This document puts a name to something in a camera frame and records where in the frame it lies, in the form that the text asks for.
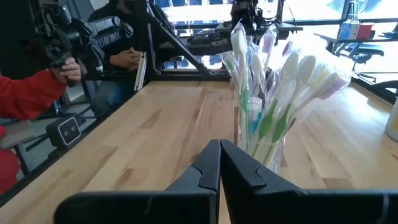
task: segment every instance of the window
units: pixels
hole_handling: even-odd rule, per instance
[[[155,0],[174,24],[209,24],[231,20],[233,0]],[[275,17],[278,0],[259,0],[263,16]]]
[[[395,22],[380,23],[375,24],[373,29],[376,30],[376,35],[379,35],[381,32],[392,31],[395,26]],[[374,55],[371,60],[366,62],[366,64],[357,64],[355,70],[359,72],[380,72],[369,74],[376,78],[376,83],[398,80],[398,69],[396,65],[396,58],[398,57],[396,49],[398,49],[398,42],[381,42],[372,44],[381,46],[384,51],[384,56]]]
[[[341,19],[345,0],[285,0],[284,21]]]
[[[396,0],[363,0],[359,3],[358,19],[397,18]]]

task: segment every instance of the black metal frame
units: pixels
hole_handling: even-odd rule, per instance
[[[136,0],[135,1],[135,13],[137,17],[141,18],[143,27],[140,30],[143,40],[149,40],[148,44],[144,47],[144,51],[147,52],[147,68],[146,75],[150,80],[183,80],[183,81],[229,81],[229,73],[226,70],[219,72],[212,72],[205,67],[204,64],[199,63],[194,55],[187,49],[182,41],[174,35],[173,30],[167,25],[167,22],[154,9],[153,1],[151,0]],[[166,39],[173,45],[176,52],[183,55],[193,66],[197,68],[197,71],[186,71],[181,72],[168,72],[161,71],[157,68],[155,61],[154,49],[155,46],[152,42],[152,27],[160,30]]]

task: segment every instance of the wooden table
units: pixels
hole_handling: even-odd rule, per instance
[[[383,134],[390,110],[348,88],[292,130],[281,175],[303,188],[398,187],[398,143]],[[0,208],[1,223],[51,223],[81,191],[163,190],[210,139],[234,139],[235,112],[229,83],[150,83]]]

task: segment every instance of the person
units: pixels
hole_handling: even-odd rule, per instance
[[[133,28],[133,37],[119,40],[103,48],[105,52],[105,64],[114,70],[135,72],[138,69],[141,56],[142,33],[138,32],[141,27],[140,19],[130,9],[134,7],[134,0],[109,0],[109,3],[92,13],[88,21],[95,21],[108,16],[118,16],[120,20],[127,22]],[[168,22],[163,10],[156,6],[160,15]],[[152,41],[155,52],[160,44],[166,42],[165,37],[159,30],[152,29]],[[121,106],[134,94],[134,80],[132,81],[104,81],[97,89],[91,100],[91,109],[95,116],[108,114],[110,111]]]
[[[61,97],[69,80],[81,78],[80,66],[74,58],[65,61],[60,70],[44,70],[23,80],[0,76],[0,117],[27,120],[47,110]],[[0,126],[0,140],[6,128]],[[17,183],[20,165],[10,149],[0,149],[0,195]]]

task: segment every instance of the toothbrush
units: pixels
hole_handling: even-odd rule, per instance
[[[331,68],[327,64],[325,64],[323,62],[319,63],[317,65],[317,67],[315,68],[315,70],[313,71],[313,75],[312,75],[311,79],[308,81],[308,83],[311,83],[311,84],[314,83],[321,76],[325,76],[325,74],[324,74],[325,72],[329,72],[330,70],[331,70]]]
[[[264,87],[262,85],[262,71],[263,62],[258,53],[255,53],[252,57],[251,69],[254,73],[254,80],[256,81],[254,85],[254,95],[259,96],[260,92],[265,93]]]
[[[341,87],[347,84],[347,79],[345,76],[337,71],[335,72],[329,67],[325,67],[324,71],[318,76],[317,80],[315,80],[308,92],[303,95],[301,100],[297,102],[297,107],[290,115],[289,125],[292,125],[294,119],[297,115],[315,98],[319,98],[321,100],[327,100],[329,97],[334,95]]]
[[[272,48],[275,45],[277,34],[275,32],[264,34],[264,46],[262,51],[267,54],[267,59],[264,64],[265,72],[268,71],[269,59],[271,58]]]
[[[264,112],[264,117],[261,120],[261,123],[259,124],[259,130],[258,130],[258,142],[268,133],[272,126],[272,122],[274,121],[274,113],[276,111],[276,108],[279,104],[279,100],[282,97],[282,95],[285,93],[286,89],[285,87],[290,83],[290,81],[294,78],[295,71],[297,68],[297,64],[299,63],[299,53],[298,52],[292,52],[289,57],[287,58],[286,62],[284,63],[284,66],[280,70],[280,79],[281,79],[281,84],[277,88],[275,96],[271,100],[270,103],[270,108],[268,109],[268,113],[266,111]],[[259,143],[256,142],[256,145],[254,147],[249,147],[248,149],[248,154],[249,155],[254,155],[254,153],[257,151]]]
[[[233,52],[226,52],[224,54],[224,64],[227,70],[229,71],[229,74],[231,74],[232,81],[234,82],[235,86],[237,89],[240,88],[239,86],[239,74],[238,71],[236,70],[236,61],[233,56]]]
[[[248,76],[248,62],[246,54],[248,52],[248,45],[246,44],[246,38],[243,30],[237,31],[231,36],[231,43],[234,50],[235,56],[239,59],[239,76],[240,76],[240,93],[241,93],[241,117],[240,127],[242,143],[248,145],[249,133],[248,133],[248,106],[249,106],[249,76]]]
[[[316,66],[317,58],[313,55],[305,56],[299,63],[295,72],[296,86],[292,98],[286,108],[281,110],[282,116],[276,122],[275,130],[272,133],[272,143],[279,141],[284,134],[287,123],[289,122],[290,111],[293,109],[294,103],[301,96],[303,90],[308,88],[308,81],[311,79]]]
[[[282,56],[287,55],[290,52],[290,50],[292,49],[292,46],[293,46],[293,42],[291,40],[288,41],[287,44],[285,45],[283,52],[282,52]]]
[[[327,76],[327,78],[322,82],[314,83],[318,86],[313,89],[313,91],[311,92],[312,94],[307,95],[308,98],[305,100],[305,103],[303,103],[302,106],[304,107],[315,98],[319,98],[323,101],[329,99],[335,93],[340,91],[344,86],[346,86],[347,83],[347,79],[344,79],[344,75],[341,72],[337,71],[332,73],[331,75]],[[263,164],[265,166],[268,166],[271,163],[272,158],[275,156],[275,154],[276,148],[272,148],[272,150],[269,151]]]

